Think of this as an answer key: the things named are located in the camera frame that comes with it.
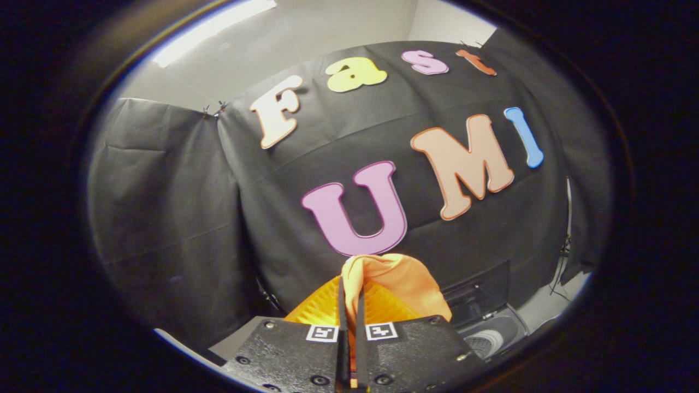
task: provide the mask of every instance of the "foam letter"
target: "foam letter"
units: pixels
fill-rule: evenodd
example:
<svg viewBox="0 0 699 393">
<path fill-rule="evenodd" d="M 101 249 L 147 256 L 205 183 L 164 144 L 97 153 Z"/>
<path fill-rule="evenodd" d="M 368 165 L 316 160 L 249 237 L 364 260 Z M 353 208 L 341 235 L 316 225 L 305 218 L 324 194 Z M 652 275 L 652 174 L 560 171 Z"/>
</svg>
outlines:
<svg viewBox="0 0 699 393">
<path fill-rule="evenodd" d="M 501 191 L 514 180 L 514 172 L 507 166 L 488 116 L 469 117 L 466 134 L 468 150 L 441 128 L 426 129 L 410 140 L 410 146 L 425 153 L 432 164 L 444 198 L 440 214 L 446 221 L 466 213 L 471 207 L 471 198 L 461 192 L 459 181 L 476 198 L 483 199 L 486 172 L 491 192 Z"/>
<path fill-rule="evenodd" d="M 544 152 L 542 152 L 536 144 L 534 135 L 532 135 L 529 125 L 526 124 L 522 109 L 517 107 L 507 108 L 505 109 L 505 117 L 514 124 L 514 128 L 517 129 L 517 133 L 524 144 L 527 154 L 526 164 L 529 168 L 536 168 L 541 165 L 544 161 Z"/>
<path fill-rule="evenodd" d="M 348 57 L 330 64 L 325 73 L 330 90 L 338 93 L 354 90 L 362 85 L 376 85 L 386 80 L 388 74 L 376 68 L 366 57 Z"/>
<path fill-rule="evenodd" d="M 434 59 L 434 56 L 424 50 L 409 50 L 403 52 L 401 59 L 412 64 L 412 69 L 425 75 L 434 73 L 445 73 L 449 67 L 443 62 Z"/>
<path fill-rule="evenodd" d="M 391 180 L 391 174 L 395 170 L 393 162 L 381 161 L 354 174 L 354 182 L 369 189 L 384 222 L 383 228 L 371 236 L 360 236 L 352 228 L 340 202 L 340 197 L 345 192 L 340 183 L 322 185 L 301 199 L 301 205 L 313 212 L 325 239 L 335 251 L 348 256 L 379 254 L 403 240 L 408 230 L 408 221 Z"/>
<path fill-rule="evenodd" d="M 257 112 L 262 126 L 262 141 L 260 146 L 263 149 L 272 147 L 275 143 L 284 139 L 296 128 L 296 119 L 286 119 L 283 110 L 294 113 L 298 110 L 298 96 L 289 89 L 298 88 L 303 83 L 298 75 L 292 75 L 284 79 L 279 85 L 270 91 L 262 94 L 250 106 L 250 110 Z"/>
<path fill-rule="evenodd" d="M 495 72 L 494 69 L 487 67 L 485 64 L 481 62 L 480 57 L 476 55 L 472 55 L 469 52 L 466 52 L 465 50 L 461 49 L 456 53 L 457 56 L 461 56 L 464 59 L 468 60 L 469 63 L 473 64 L 477 69 L 479 69 L 482 73 L 486 73 L 490 76 L 496 76 L 498 75 L 497 72 Z"/>
</svg>

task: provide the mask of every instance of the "black cloth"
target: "black cloth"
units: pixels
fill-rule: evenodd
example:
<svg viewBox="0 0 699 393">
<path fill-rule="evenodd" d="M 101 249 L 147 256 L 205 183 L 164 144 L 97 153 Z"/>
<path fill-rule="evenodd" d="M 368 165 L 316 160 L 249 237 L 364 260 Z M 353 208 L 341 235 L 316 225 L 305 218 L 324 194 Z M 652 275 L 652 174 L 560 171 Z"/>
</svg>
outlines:
<svg viewBox="0 0 699 393">
<path fill-rule="evenodd" d="M 575 84 L 524 40 L 498 29 L 483 50 L 546 108 L 546 120 L 560 138 L 572 202 L 570 256 L 561 273 L 566 284 L 580 271 L 590 272 L 607 245 L 614 203 L 610 134 Z"/>
<path fill-rule="evenodd" d="M 301 198 L 320 185 L 342 183 L 354 229 L 375 233 L 380 216 L 352 176 L 384 160 L 396 165 L 392 180 L 408 220 L 405 238 L 388 252 L 423 261 L 441 287 L 510 260 L 514 306 L 549 283 L 567 227 L 567 163 L 575 158 L 566 155 L 562 135 L 574 127 L 577 109 L 561 114 L 570 123 L 550 117 L 563 109 L 542 105 L 509 64 L 467 48 L 497 70 L 488 76 L 455 55 L 462 48 L 413 41 L 334 52 L 251 87 L 218 118 L 166 103 L 116 101 L 96 129 L 89 217 L 99 257 L 136 314 L 206 348 L 262 312 L 255 276 L 290 311 L 338 275 L 347 259 L 331 248 Z M 428 51 L 450 70 L 418 73 L 401 59 L 406 50 Z M 368 57 L 388 78 L 332 92 L 324 70 L 346 57 Z M 285 112 L 298 125 L 263 150 L 250 104 L 290 75 L 303 78 L 295 91 L 299 110 Z M 503 115 L 513 106 L 523 110 L 545 154 L 535 169 L 526 165 L 524 145 Z M 472 198 L 467 213 L 444 221 L 438 181 L 410 139 L 442 127 L 468 147 L 466 119 L 476 114 L 491 118 L 514 182 L 483 200 Z M 584 146 L 579 149 L 573 151 L 584 154 Z"/>
</svg>

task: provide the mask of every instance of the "floor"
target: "floor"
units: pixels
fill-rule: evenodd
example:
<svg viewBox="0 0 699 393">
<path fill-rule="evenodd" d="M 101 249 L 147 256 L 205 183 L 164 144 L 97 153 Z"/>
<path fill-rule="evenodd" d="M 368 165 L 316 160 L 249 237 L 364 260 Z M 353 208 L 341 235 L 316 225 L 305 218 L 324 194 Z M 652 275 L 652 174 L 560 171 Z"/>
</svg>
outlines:
<svg viewBox="0 0 699 393">
<path fill-rule="evenodd" d="M 562 264 L 565 264 L 565 260 L 559 264 L 559 269 Z M 558 317 L 570 304 L 563 296 L 572 301 L 583 288 L 589 276 L 589 273 L 580 272 L 566 285 L 556 285 L 555 289 L 559 294 L 551 292 L 551 287 L 554 286 L 554 282 L 551 282 L 550 287 L 547 285 L 540 288 L 531 299 L 518 308 L 517 313 L 526 323 L 529 332 L 535 331 L 547 320 Z"/>
</svg>

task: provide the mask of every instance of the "orange cloth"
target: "orange cloth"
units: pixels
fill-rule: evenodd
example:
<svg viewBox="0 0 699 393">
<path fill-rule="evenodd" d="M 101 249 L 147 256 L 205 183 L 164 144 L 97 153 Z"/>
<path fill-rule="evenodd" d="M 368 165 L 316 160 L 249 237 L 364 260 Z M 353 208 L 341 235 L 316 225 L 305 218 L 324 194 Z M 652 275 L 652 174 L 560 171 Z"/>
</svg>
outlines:
<svg viewBox="0 0 699 393">
<path fill-rule="evenodd" d="M 423 317 L 441 315 L 447 321 L 452 311 L 439 285 L 422 262 L 402 254 L 357 255 L 343 265 L 345 306 L 350 331 L 354 332 L 359 292 L 369 280 L 377 283 Z"/>
</svg>

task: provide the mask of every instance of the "purple letter u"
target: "purple letter u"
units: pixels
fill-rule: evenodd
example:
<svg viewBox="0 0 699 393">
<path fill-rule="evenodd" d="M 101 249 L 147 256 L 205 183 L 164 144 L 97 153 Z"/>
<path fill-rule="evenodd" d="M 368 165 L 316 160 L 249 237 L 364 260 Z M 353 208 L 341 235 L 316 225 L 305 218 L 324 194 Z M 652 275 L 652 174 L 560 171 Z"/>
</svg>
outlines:
<svg viewBox="0 0 699 393">
<path fill-rule="evenodd" d="M 307 193 L 301 204 L 311 210 L 330 246 L 343 255 L 379 254 L 390 250 L 403 240 L 408 221 L 398 199 L 391 174 L 396 165 L 381 161 L 360 169 L 354 183 L 367 187 L 383 220 L 383 228 L 371 236 L 360 236 L 352 228 L 347 212 L 340 202 L 345 188 L 329 183 Z"/>
</svg>

